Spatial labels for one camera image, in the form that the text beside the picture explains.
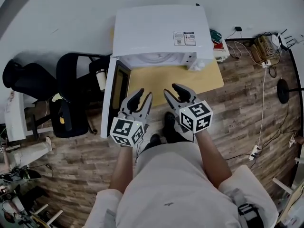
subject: wooden table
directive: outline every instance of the wooden table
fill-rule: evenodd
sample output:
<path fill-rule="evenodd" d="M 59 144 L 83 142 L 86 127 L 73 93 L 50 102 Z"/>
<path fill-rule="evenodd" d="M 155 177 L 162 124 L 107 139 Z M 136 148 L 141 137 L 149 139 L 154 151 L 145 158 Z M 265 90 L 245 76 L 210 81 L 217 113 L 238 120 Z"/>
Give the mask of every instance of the wooden table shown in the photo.
<path fill-rule="evenodd" d="M 173 83 L 185 85 L 195 93 L 203 93 L 224 86 L 223 78 L 214 59 L 209 65 L 199 72 L 188 71 L 186 66 L 150 66 L 135 68 L 131 71 L 128 94 L 144 88 L 142 99 L 153 93 L 152 106 L 167 103 L 163 90 L 168 89 L 176 97 L 172 88 Z"/>

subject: wooden floor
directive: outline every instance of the wooden floor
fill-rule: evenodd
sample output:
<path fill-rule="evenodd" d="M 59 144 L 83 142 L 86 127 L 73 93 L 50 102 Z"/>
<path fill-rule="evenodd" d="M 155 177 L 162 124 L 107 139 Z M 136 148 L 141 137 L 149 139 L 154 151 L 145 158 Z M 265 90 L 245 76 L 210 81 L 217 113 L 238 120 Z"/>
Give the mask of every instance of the wooden floor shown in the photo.
<path fill-rule="evenodd" d="M 199 95 L 206 100 L 214 112 L 209 133 L 225 159 L 248 154 L 257 144 L 261 124 L 262 85 L 265 70 L 254 65 L 244 48 L 240 60 L 230 57 L 219 64 L 224 87 Z M 294 67 L 289 53 L 283 53 L 281 62 L 276 66 L 277 77 L 272 78 L 266 72 L 264 120 L 261 144 L 273 137 L 287 115 L 283 131 L 300 129 L 300 100 L 298 93 L 291 93 L 289 105 L 282 105 L 276 95 L 276 84 L 283 77 L 290 87 L 296 87 Z M 44 102 L 39 103 L 44 111 Z M 150 127 L 145 135 L 147 143 L 153 133 L 161 133 L 162 117 L 169 110 L 162 105 L 151 110 L 148 123 Z M 101 110 L 88 112 L 96 129 L 100 129 Z M 275 197 L 279 189 L 272 182 L 276 177 L 289 184 L 291 170 L 295 165 L 294 157 L 298 155 L 296 146 L 288 148 L 292 133 L 283 133 L 272 141 L 257 158 L 252 168 L 255 176 L 261 181 L 268 193 Z M 58 218 L 64 227 L 81 227 L 84 225 L 98 191 L 106 189 L 109 184 L 119 148 L 113 141 L 101 139 L 98 135 L 86 134 L 71 139 L 59 139 L 52 133 L 53 151 L 33 163 L 33 166 L 49 163 L 54 174 L 45 167 L 37 170 L 43 178 L 37 184 L 43 187 L 49 198 L 40 198 L 41 204 L 49 203 L 54 214 L 59 209 L 64 213 Z M 25 144 L 32 144 L 29 138 Z M 241 156 L 228 161 L 234 170 L 241 164 L 251 167 L 254 161 L 248 156 Z"/>

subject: red book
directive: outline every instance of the red book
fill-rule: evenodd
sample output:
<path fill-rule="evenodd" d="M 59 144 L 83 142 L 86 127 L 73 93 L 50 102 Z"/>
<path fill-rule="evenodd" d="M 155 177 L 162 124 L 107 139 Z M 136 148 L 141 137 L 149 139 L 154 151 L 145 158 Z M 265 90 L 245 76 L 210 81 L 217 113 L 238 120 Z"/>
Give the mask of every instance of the red book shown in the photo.
<path fill-rule="evenodd" d="M 223 49 L 224 49 L 223 42 L 216 43 L 213 41 L 213 50 L 223 50 Z"/>

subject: white wall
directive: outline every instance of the white wall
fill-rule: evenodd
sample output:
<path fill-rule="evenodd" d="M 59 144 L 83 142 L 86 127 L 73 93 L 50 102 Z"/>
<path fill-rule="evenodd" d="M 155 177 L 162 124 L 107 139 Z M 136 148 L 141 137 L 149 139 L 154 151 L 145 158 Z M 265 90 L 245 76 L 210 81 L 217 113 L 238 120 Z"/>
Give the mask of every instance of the white wall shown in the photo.
<path fill-rule="evenodd" d="M 110 53 L 110 28 L 120 8 L 195 3 L 205 8 L 210 27 L 224 37 L 235 26 L 243 28 L 245 38 L 285 28 L 289 34 L 304 32 L 303 0 L 29 0 L 0 39 L 0 73 L 19 53 L 23 62 L 45 62 L 52 74 L 65 52 Z M 0 82 L 2 110 L 8 95 L 9 89 Z"/>

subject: microwave label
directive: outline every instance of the microwave label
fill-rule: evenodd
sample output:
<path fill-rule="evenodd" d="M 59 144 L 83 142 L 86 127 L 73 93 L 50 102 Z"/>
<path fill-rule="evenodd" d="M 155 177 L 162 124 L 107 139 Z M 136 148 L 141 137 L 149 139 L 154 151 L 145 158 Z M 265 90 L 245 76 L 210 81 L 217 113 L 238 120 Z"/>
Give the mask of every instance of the microwave label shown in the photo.
<path fill-rule="evenodd" d="M 195 46 L 194 32 L 173 32 L 175 46 Z"/>

